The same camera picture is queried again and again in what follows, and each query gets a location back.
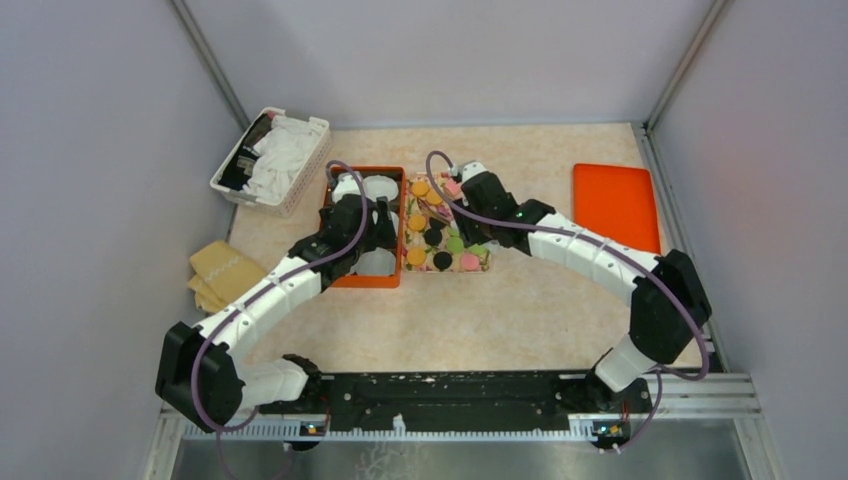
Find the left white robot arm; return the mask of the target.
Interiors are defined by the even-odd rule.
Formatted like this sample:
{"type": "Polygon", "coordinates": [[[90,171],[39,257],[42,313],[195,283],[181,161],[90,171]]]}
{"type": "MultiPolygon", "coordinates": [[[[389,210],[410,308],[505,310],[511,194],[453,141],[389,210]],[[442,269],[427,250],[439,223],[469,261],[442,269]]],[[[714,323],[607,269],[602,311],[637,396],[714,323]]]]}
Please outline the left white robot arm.
{"type": "Polygon", "coordinates": [[[178,322],[164,337],[154,391],[207,433],[233,431],[236,414],[285,402],[297,413],[319,404],[315,366],[296,355],[247,365],[246,355],[298,306],[352,273],[360,257],[396,246],[385,197],[347,194],[319,211],[320,228],[299,240],[272,272],[206,319],[178,322]]]}

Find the metal tongs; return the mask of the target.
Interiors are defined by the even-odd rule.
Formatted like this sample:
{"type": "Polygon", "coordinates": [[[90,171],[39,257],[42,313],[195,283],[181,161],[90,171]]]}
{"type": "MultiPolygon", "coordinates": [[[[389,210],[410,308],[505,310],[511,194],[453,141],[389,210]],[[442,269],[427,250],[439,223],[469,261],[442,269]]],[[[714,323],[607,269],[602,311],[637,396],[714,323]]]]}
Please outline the metal tongs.
{"type": "Polygon", "coordinates": [[[445,225],[455,225],[453,212],[445,205],[425,205],[422,208],[422,213],[428,215],[430,218],[436,219],[444,223],[445,225]]]}

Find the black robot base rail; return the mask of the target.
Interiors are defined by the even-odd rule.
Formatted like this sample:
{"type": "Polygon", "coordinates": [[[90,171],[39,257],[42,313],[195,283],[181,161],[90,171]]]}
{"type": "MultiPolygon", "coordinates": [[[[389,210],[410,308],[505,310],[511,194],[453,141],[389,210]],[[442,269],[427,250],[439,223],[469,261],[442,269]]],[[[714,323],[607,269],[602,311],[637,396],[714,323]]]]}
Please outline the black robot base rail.
{"type": "Polygon", "coordinates": [[[401,417],[412,432],[563,431],[579,414],[629,420],[651,410],[646,380],[610,392],[584,371],[324,373],[301,397],[260,406],[263,415],[315,414],[333,432],[383,431],[401,417]]]}

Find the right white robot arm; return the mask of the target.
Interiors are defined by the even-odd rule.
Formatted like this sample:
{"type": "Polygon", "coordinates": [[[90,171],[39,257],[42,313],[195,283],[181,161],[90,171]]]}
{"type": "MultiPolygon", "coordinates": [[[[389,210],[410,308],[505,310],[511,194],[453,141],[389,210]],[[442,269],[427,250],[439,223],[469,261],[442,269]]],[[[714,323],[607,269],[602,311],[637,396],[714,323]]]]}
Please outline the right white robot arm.
{"type": "Polygon", "coordinates": [[[506,248],[565,266],[606,288],[630,309],[627,334],[592,369],[586,385],[589,404],[612,412],[637,377],[672,363],[690,344],[701,367],[689,380],[703,379],[709,353],[702,327],[712,314],[692,259],[672,249],[665,255],[621,245],[596,234],[535,199],[522,204],[497,175],[474,161],[450,169],[462,191],[453,210],[462,234],[474,242],[493,240],[506,248]]]}

